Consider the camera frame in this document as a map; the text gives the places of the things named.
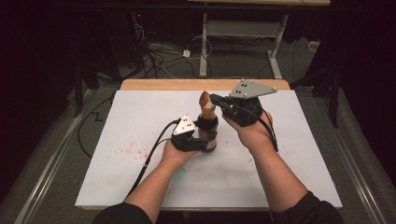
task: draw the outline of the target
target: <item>bottle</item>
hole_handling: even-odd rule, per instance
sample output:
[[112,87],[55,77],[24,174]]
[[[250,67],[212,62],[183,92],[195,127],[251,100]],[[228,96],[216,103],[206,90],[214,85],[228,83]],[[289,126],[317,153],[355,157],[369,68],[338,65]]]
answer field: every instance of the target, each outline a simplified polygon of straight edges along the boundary
[[215,114],[216,106],[210,101],[207,91],[202,92],[199,104],[202,112],[197,120],[198,136],[209,140],[206,149],[202,151],[212,152],[217,145],[216,135],[218,134],[219,126],[219,119]]

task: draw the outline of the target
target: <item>sleeve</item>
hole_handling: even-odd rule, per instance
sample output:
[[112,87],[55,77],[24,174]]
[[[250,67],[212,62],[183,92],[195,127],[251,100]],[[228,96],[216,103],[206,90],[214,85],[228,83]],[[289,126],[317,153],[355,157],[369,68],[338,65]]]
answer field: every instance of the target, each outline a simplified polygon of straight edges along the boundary
[[100,212],[92,224],[152,224],[148,215],[140,207],[130,203],[119,203]]
[[273,214],[274,224],[342,224],[337,209],[328,202],[321,202],[311,191],[284,213]]

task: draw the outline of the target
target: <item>person's left hand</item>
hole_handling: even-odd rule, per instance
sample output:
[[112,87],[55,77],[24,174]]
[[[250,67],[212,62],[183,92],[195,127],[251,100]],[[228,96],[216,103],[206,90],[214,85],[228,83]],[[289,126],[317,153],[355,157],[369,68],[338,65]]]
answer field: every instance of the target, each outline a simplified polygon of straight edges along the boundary
[[177,150],[170,140],[167,140],[163,147],[163,157],[160,164],[167,165],[174,172],[186,164],[186,162],[198,151],[184,152]]

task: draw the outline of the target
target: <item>desk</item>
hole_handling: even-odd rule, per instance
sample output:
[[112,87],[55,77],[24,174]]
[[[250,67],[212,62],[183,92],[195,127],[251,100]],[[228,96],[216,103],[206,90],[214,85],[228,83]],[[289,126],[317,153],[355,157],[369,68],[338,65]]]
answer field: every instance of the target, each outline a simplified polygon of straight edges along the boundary
[[[277,93],[261,96],[261,101],[265,109],[273,112],[281,157],[321,200],[341,207],[294,91],[288,90],[284,80],[257,81],[278,88]],[[238,82],[125,80],[114,99],[76,206],[101,209],[122,202],[163,127],[186,113],[196,118],[202,90],[224,95]],[[170,137],[171,132],[165,132],[163,138]],[[143,178],[158,165],[161,155],[159,146]],[[199,153],[180,169],[163,201],[165,211],[268,209],[251,155],[222,119],[216,150]]]
[[[262,4],[262,5],[284,5],[284,6],[328,6],[330,0],[189,0],[193,2],[230,3],[230,4]],[[257,21],[211,21],[204,13],[202,31],[202,53],[200,62],[200,77],[206,77],[207,61],[207,36],[208,35],[231,35],[231,36],[253,36],[274,37],[275,43],[272,50],[267,51],[269,64],[271,65],[274,78],[282,78],[276,61],[277,50],[288,21],[288,15],[283,15],[281,22],[257,22]]]

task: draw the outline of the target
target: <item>person's right hand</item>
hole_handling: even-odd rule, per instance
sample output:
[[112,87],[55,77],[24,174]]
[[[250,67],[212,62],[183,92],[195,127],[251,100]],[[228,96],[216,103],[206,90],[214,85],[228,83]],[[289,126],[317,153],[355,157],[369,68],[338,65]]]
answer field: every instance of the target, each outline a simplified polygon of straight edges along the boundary
[[[268,125],[268,127],[272,128],[272,116],[269,112],[266,113],[271,122],[264,114],[264,112],[262,113],[261,118]],[[224,115],[222,117],[225,119],[225,121],[227,121],[227,123],[231,125],[231,127],[236,130],[239,139],[241,140],[241,143],[249,149],[251,154],[254,155],[255,152],[263,150],[264,148],[270,148],[271,150],[275,151],[274,146],[271,142],[270,133],[268,133],[264,126],[258,121],[247,127],[241,127],[233,120],[225,117]]]

